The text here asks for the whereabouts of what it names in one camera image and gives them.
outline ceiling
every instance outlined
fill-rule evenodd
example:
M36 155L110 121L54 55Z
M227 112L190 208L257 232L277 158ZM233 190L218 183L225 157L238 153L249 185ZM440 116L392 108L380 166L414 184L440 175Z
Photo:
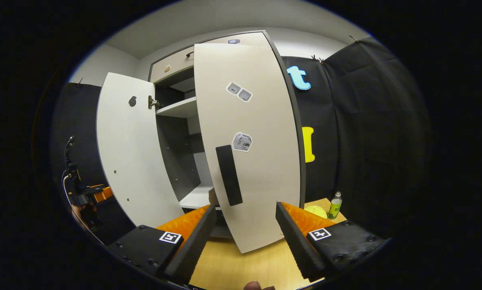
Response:
M174 42L229 28L280 27L316 33L349 44L368 35L322 7L300 0L183 0L139 19L106 44L134 57Z

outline drawer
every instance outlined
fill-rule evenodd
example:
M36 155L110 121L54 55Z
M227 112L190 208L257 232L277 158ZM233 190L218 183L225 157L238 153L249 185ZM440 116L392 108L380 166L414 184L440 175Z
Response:
M212 44L228 44L229 40L238 40L239 42L237 44L243 44L244 46L259 46L262 48L270 48L268 40L264 36L264 33L262 32L255 32L255 33L243 33L243 34L237 34L237 35L231 35L227 37L221 37L221 38L216 38L213 40L209 40L206 43L212 43Z
M195 56L191 53L189 57L186 55L194 50L194 47L186 48L177 53L170 55L156 63L153 64L151 69L151 83L158 83L163 79L174 75L175 73L181 72L186 68L191 68Z

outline table surface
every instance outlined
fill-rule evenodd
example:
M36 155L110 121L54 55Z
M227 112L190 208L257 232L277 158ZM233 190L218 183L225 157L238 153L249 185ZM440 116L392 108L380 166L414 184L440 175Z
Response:
M327 199L307 202L329 211ZM339 213L333 222L346 218ZM303 279L291 250L284 239L245 254L241 254L230 239L211 238L198 260L189 284L208 290L242 290L246 283L259 281L262 288L298 289L311 283Z

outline black door handle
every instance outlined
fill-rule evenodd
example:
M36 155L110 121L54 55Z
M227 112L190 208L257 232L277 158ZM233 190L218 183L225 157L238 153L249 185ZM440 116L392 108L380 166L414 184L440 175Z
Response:
M216 155L218 157L219 171L221 172L221 178L223 179L223 185L225 185L225 192L229 199L230 206L243 203L231 145L216 147Z

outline white cabinet door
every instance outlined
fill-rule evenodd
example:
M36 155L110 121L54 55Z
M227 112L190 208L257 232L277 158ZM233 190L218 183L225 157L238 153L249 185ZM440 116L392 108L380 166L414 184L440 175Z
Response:
M283 238L275 219L277 201L300 203L291 100L271 48L195 44L194 54L197 110L210 174L230 232L245 253ZM252 94L248 101L228 91L232 82ZM243 202L231 205L216 148L230 145L238 132L248 134L252 144L248 152L232 150Z
M121 208L136 226L156 227L183 211L162 160L149 95L155 96L152 83L108 73L98 101L96 133L101 165Z
M232 41L239 41L236 45L239 46L260 46L262 48L272 48L268 42L268 39L264 36L262 32L255 32L255 33L242 33L237 35L230 35L226 37L216 38L213 40L209 40L204 42L212 43L212 44L228 44L228 42Z

